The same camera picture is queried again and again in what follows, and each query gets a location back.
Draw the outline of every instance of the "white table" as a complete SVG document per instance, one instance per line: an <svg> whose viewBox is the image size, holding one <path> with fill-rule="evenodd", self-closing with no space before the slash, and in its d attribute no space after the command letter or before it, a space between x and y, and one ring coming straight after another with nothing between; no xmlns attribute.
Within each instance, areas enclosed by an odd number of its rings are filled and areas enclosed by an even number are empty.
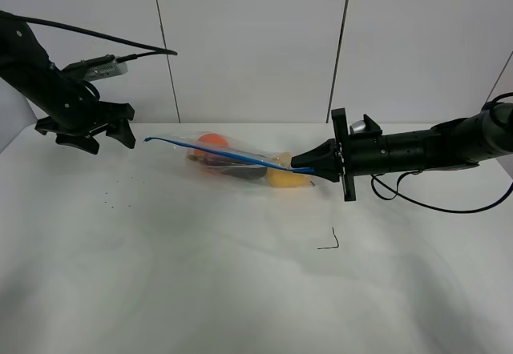
<svg viewBox="0 0 513 354"><path fill-rule="evenodd" d="M2 354L513 351L513 200L446 215L383 202L368 177L355 203L341 184L201 181L171 145L142 142L217 131L300 152L331 125L132 128L133 151L100 135L93 156L29 128L0 154ZM489 161L402 190L473 208L510 182ZM332 226L340 248L317 250Z"/></svg>

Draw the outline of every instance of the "yellow object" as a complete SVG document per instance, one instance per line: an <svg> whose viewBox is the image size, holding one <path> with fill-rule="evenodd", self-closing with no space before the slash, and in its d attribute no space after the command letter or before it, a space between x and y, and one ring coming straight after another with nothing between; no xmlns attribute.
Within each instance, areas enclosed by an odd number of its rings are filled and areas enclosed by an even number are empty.
<svg viewBox="0 0 513 354"><path fill-rule="evenodd" d="M292 155L285 152L275 158L275 160L283 167L290 167ZM277 170L276 168L268 168L265 178L273 187L302 187L309 186L311 184L309 175Z"/></svg>

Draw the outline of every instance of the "ziploc bag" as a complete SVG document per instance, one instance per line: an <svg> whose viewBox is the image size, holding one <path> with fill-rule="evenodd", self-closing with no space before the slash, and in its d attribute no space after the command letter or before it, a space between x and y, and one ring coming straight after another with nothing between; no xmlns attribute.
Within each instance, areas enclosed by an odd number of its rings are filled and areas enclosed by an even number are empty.
<svg viewBox="0 0 513 354"><path fill-rule="evenodd" d="M195 168L210 174L264 183L271 187L312 186L311 168L291 168L292 155L251 150L243 143L215 133L189 136L156 136L144 142L161 141L186 150L186 158Z"/></svg>

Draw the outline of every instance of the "orange ball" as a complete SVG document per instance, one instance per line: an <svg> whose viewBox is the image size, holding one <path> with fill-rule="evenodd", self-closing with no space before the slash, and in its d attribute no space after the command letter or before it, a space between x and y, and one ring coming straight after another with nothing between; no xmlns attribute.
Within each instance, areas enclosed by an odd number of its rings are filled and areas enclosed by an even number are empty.
<svg viewBox="0 0 513 354"><path fill-rule="evenodd" d="M216 146L228 147L228 141L221 135L214 134L214 133L201 135L198 138L198 142L202 142L202 143L198 143L198 146L208 147L208 143L210 143L210 144L216 145ZM194 150L195 156L205 156L205 154L207 154L205 151Z"/></svg>

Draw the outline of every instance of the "plastic bag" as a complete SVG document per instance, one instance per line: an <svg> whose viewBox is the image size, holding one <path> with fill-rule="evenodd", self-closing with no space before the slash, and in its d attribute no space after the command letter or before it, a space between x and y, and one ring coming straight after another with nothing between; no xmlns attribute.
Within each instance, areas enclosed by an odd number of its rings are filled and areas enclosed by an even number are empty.
<svg viewBox="0 0 513 354"><path fill-rule="evenodd" d="M272 187L312 186L311 168L291 168L292 155L264 153L229 137L203 133L189 136L149 137L187 149L187 160L201 171L230 176Z"/></svg>

